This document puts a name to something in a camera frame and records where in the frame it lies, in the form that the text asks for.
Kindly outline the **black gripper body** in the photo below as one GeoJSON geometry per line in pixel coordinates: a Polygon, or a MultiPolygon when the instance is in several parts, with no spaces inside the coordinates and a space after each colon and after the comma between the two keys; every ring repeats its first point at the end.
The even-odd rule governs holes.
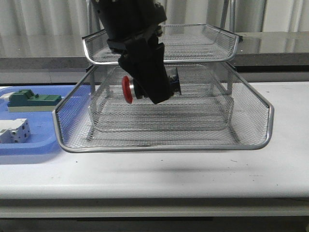
{"type": "Polygon", "coordinates": [[[107,32],[114,53],[150,51],[149,39],[166,21],[164,7],[153,0],[93,0],[97,16],[107,32]]]}

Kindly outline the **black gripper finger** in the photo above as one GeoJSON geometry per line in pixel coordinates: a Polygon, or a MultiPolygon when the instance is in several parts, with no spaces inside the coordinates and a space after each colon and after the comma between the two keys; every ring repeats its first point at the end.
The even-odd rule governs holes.
{"type": "Polygon", "coordinates": [[[126,54],[118,63],[146,92],[154,104],[170,98],[170,85],[164,62],[155,63],[146,40],[128,40],[124,43],[126,54]]]}
{"type": "Polygon", "coordinates": [[[152,57],[155,63],[163,63],[165,46],[159,42],[158,37],[153,34],[148,40],[148,45],[152,52],[152,57]]]}

